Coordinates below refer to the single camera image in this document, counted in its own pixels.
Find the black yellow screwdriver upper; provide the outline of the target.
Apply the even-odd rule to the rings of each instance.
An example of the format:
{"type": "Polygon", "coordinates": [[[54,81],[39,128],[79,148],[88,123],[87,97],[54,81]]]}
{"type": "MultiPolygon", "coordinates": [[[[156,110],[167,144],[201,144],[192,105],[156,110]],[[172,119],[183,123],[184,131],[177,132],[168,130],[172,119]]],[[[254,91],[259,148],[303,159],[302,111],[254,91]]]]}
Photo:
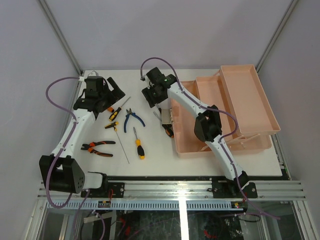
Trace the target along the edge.
{"type": "Polygon", "coordinates": [[[120,113],[120,111],[122,110],[123,106],[128,102],[128,100],[130,99],[131,97],[129,97],[127,100],[124,101],[124,103],[122,105],[120,105],[110,116],[109,116],[109,121],[110,122],[113,122],[118,114],[120,113]]]}

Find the right aluminium corner post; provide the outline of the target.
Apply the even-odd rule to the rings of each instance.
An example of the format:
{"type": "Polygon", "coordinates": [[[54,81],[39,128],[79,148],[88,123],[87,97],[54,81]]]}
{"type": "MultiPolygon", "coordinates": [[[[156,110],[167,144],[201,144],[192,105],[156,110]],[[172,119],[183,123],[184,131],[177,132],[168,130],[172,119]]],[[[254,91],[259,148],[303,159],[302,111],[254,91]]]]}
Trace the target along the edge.
{"type": "Polygon", "coordinates": [[[268,41],[268,44],[266,45],[261,57],[259,58],[257,64],[255,65],[255,70],[257,73],[259,73],[267,60],[269,54],[271,53],[273,47],[275,46],[278,38],[280,37],[281,33],[283,32],[285,26],[287,25],[289,19],[291,18],[291,15],[295,11],[298,3],[300,0],[291,0],[289,2],[288,7],[286,8],[282,18],[280,19],[274,33],[272,34],[270,40],[268,41]]]}

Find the left aluminium corner post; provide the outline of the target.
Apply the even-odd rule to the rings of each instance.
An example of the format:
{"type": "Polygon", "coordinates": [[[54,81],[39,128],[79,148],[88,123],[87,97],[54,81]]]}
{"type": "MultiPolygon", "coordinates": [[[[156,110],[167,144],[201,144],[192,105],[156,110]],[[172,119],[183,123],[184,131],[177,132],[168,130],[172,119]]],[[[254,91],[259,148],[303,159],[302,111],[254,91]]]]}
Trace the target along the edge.
{"type": "Polygon", "coordinates": [[[80,66],[79,62],[77,61],[70,45],[68,44],[49,4],[46,0],[37,0],[36,1],[42,10],[44,16],[46,17],[51,29],[53,30],[57,40],[59,41],[63,51],[65,52],[66,56],[68,57],[70,63],[72,64],[74,70],[79,74],[83,74],[83,69],[80,66]]]}

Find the yellow black screwdriver lower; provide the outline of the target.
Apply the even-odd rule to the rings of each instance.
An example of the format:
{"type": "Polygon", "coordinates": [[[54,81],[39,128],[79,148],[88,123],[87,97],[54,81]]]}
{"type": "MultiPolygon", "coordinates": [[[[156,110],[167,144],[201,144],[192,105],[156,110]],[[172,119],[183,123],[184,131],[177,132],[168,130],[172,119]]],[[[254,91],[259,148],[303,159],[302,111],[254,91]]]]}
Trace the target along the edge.
{"type": "Polygon", "coordinates": [[[136,131],[135,127],[133,128],[133,132],[135,135],[135,144],[136,144],[136,148],[137,148],[137,154],[141,160],[144,160],[145,159],[145,151],[142,147],[141,140],[138,138],[137,131],[136,131]]]}

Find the pink translucent plastic toolbox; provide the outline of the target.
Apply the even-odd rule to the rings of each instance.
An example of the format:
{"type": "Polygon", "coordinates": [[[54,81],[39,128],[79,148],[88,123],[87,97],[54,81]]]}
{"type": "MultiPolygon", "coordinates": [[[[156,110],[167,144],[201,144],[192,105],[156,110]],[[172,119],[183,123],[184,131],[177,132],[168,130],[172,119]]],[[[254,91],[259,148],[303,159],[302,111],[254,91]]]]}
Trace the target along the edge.
{"type": "MultiPolygon", "coordinates": [[[[213,76],[198,76],[181,83],[192,95],[221,110],[225,142],[234,154],[260,152],[271,147],[270,136],[280,131],[255,66],[222,65],[213,76]]],[[[180,158],[197,158],[211,153],[195,133],[195,119],[171,99],[175,149],[180,158]]]]}

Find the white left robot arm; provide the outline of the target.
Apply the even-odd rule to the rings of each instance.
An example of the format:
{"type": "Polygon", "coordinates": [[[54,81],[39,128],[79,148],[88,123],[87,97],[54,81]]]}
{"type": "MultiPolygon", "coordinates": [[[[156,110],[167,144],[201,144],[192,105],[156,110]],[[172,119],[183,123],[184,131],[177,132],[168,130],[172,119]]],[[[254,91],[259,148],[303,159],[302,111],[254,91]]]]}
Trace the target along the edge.
{"type": "Polygon", "coordinates": [[[77,158],[85,143],[88,131],[98,118],[125,96],[112,77],[78,77],[85,88],[77,98],[72,110],[69,125],[50,155],[42,155],[39,160],[41,176],[46,193],[50,191],[78,194],[90,189],[98,197],[105,197],[110,186],[101,173],[84,172],[77,158]]]}

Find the long thin shaft screwdriver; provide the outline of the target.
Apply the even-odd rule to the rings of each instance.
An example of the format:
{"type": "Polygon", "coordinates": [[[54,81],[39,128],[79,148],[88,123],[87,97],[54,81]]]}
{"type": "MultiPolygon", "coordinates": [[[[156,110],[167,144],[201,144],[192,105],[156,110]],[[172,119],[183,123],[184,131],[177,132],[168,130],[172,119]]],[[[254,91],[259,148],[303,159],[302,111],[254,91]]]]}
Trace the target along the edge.
{"type": "Polygon", "coordinates": [[[122,141],[121,141],[121,139],[120,139],[120,136],[119,136],[119,134],[118,134],[118,129],[117,129],[117,126],[118,126],[118,125],[119,125],[119,122],[118,122],[118,121],[113,121],[113,122],[105,125],[104,128],[105,128],[105,129],[113,129],[113,130],[115,131],[115,133],[116,133],[116,135],[117,135],[117,138],[118,138],[118,141],[119,141],[119,143],[120,143],[120,145],[121,145],[122,151],[123,151],[123,153],[124,153],[124,155],[125,155],[125,158],[126,158],[126,160],[127,160],[127,163],[130,164],[129,158],[128,158],[128,156],[127,156],[127,153],[126,153],[126,151],[125,151],[125,148],[124,148],[124,146],[123,146],[123,143],[122,143],[122,141]]]}

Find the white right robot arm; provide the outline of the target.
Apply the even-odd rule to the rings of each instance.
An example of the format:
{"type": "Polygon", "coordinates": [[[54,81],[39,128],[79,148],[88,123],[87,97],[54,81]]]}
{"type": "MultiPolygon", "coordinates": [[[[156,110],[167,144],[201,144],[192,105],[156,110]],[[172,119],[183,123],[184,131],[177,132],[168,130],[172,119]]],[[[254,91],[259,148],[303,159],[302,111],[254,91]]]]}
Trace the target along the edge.
{"type": "Polygon", "coordinates": [[[224,176],[229,180],[228,192],[233,197],[241,195],[247,201],[245,193],[250,180],[244,169],[236,162],[222,131],[220,113],[231,117],[238,129],[238,122],[230,113],[220,110],[217,106],[208,106],[191,94],[180,82],[176,73],[165,76],[155,67],[147,74],[140,70],[140,79],[147,82],[141,92],[152,108],[156,104],[170,98],[182,105],[194,118],[194,134],[204,142],[220,162],[224,176]]]}

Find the aluminium front rail frame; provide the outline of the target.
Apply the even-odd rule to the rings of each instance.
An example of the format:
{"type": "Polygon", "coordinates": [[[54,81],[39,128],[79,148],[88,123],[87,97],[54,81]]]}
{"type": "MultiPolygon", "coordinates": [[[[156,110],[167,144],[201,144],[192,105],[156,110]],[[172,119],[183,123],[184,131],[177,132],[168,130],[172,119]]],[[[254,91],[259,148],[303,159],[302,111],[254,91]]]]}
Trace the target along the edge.
{"type": "Polygon", "coordinates": [[[295,180],[254,180],[240,193],[225,180],[109,180],[115,198],[125,200],[232,200],[246,196],[253,201],[304,201],[303,185],[295,180]]]}

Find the black orange tip screwdriver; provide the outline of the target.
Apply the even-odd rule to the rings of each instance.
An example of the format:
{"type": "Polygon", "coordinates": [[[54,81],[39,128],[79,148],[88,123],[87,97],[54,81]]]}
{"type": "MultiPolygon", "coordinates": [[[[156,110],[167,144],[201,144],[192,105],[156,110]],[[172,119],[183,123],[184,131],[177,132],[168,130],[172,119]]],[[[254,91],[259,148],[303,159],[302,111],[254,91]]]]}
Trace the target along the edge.
{"type": "Polygon", "coordinates": [[[172,130],[172,126],[170,124],[163,124],[162,119],[157,115],[157,113],[154,111],[153,114],[157,117],[157,119],[160,121],[161,126],[164,128],[165,133],[170,137],[174,138],[174,132],[172,130]]]}

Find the aluminium corner post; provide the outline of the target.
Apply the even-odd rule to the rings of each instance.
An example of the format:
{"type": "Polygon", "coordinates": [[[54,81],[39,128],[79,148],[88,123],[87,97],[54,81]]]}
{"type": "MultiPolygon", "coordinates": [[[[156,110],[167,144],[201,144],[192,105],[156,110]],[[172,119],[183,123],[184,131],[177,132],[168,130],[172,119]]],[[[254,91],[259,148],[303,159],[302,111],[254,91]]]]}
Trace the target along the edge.
{"type": "Polygon", "coordinates": [[[74,70],[79,74],[83,74],[83,69],[80,66],[79,62],[77,61],[70,45],[68,44],[49,4],[46,0],[37,0],[36,1],[42,10],[44,16],[46,17],[51,29],[53,30],[57,40],[59,41],[63,51],[65,52],[66,56],[68,57],[70,63],[72,64],[74,70]]]}
{"type": "Polygon", "coordinates": [[[275,46],[278,38],[280,37],[281,33],[283,32],[285,26],[287,25],[289,19],[291,18],[291,15],[295,11],[298,3],[300,0],[291,0],[289,2],[288,7],[286,8],[282,18],[280,19],[274,33],[272,34],[270,40],[268,41],[268,44],[266,45],[261,57],[259,58],[257,64],[255,65],[255,70],[257,73],[259,73],[267,60],[269,54],[271,53],[273,47],[275,46]]]}

